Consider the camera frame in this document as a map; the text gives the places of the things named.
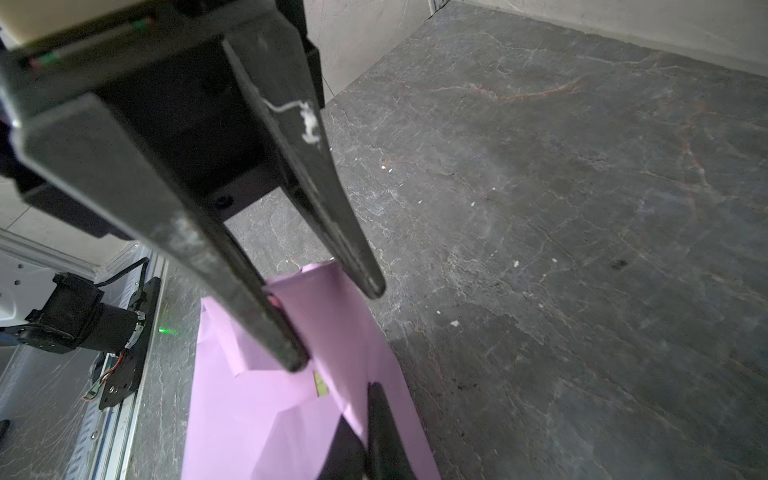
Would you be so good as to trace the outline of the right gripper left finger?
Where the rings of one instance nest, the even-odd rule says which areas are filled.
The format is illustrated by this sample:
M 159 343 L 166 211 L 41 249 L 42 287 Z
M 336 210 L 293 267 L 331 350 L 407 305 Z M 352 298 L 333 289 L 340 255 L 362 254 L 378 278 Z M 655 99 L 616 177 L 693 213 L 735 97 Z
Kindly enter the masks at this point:
M 366 449 L 341 417 L 317 480 L 362 480 L 366 475 Z

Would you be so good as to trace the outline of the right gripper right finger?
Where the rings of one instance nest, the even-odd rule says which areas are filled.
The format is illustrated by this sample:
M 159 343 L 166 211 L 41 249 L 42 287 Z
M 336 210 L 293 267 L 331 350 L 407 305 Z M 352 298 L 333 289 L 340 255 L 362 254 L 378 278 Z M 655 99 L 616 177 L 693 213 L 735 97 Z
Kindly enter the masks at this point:
M 366 473 L 373 480 L 415 480 L 383 386 L 368 384 Z

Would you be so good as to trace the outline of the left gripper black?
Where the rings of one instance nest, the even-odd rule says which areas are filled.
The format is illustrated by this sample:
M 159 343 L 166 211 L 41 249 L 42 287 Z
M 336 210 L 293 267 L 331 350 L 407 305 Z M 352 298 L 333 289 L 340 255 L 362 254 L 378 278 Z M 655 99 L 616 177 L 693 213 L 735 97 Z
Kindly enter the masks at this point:
M 369 298 L 382 270 L 337 174 L 299 1 L 144 1 L 1 53 L 1 174 L 95 237 L 141 240 L 285 370 L 309 354 L 224 227 L 281 189 Z

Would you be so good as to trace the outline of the pink wrapping paper sheet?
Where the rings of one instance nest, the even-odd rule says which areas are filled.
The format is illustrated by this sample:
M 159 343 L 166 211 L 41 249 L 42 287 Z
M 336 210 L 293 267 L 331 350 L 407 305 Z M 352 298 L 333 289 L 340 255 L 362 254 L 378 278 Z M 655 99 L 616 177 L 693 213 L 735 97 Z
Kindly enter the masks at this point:
M 265 286 L 310 359 L 281 367 L 212 297 L 201 302 L 186 479 L 317 479 L 344 417 L 368 453 L 368 384 L 380 383 L 416 479 L 439 475 L 399 362 L 337 262 Z M 329 394 L 318 397 L 313 371 Z

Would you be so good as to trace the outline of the green gift box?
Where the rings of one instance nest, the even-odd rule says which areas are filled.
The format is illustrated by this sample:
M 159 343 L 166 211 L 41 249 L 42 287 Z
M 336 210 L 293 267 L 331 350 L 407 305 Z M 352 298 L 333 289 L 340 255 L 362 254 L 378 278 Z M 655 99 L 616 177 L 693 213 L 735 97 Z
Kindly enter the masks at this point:
M 318 397 L 323 397 L 323 396 L 328 395 L 329 394 L 328 386 L 327 386 L 326 382 L 324 381 L 324 379 L 322 378 L 322 376 L 321 376 L 319 371 L 317 371 L 317 370 L 313 371 L 313 378 L 314 378 L 314 383 L 315 383 L 315 388 L 316 388 L 317 396 Z

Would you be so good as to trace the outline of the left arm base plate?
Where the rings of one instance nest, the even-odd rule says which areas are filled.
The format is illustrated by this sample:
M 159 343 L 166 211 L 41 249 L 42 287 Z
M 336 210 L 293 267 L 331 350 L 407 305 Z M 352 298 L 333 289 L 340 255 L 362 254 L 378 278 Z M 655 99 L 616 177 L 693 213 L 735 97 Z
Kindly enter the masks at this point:
M 140 324 L 141 329 L 136 339 L 128 342 L 122 360 L 104 383 L 98 405 L 100 410 L 119 405 L 139 389 L 154 331 L 161 285 L 159 277 L 153 277 L 146 283 L 143 302 L 138 309 L 144 315 L 144 321 Z

